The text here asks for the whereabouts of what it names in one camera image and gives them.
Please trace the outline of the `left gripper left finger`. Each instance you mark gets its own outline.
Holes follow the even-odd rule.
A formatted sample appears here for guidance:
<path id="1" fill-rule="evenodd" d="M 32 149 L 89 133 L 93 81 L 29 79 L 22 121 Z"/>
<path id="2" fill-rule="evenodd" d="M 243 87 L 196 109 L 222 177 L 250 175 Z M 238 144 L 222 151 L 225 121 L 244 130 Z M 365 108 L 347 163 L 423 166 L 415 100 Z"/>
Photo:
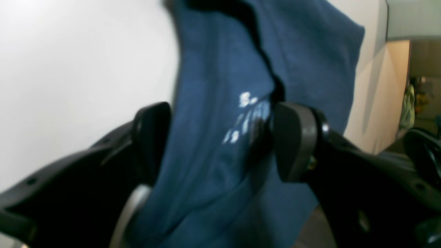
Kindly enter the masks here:
<path id="1" fill-rule="evenodd" d="M 133 121 L 1 193 L 1 233 L 29 248 L 125 248 L 126 228 L 155 184 L 171 107 Z"/>

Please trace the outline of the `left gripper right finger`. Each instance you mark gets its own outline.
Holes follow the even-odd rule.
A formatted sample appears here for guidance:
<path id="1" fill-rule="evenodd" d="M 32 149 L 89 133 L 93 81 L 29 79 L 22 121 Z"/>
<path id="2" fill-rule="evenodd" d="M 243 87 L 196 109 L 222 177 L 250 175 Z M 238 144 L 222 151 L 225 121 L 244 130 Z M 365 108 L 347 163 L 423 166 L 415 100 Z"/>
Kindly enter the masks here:
<path id="1" fill-rule="evenodd" d="M 274 110 L 278 174 L 309 185 L 339 248 L 440 247 L 440 140 L 412 128 L 403 146 L 404 155 L 369 154 L 317 109 L 281 102 Z"/>

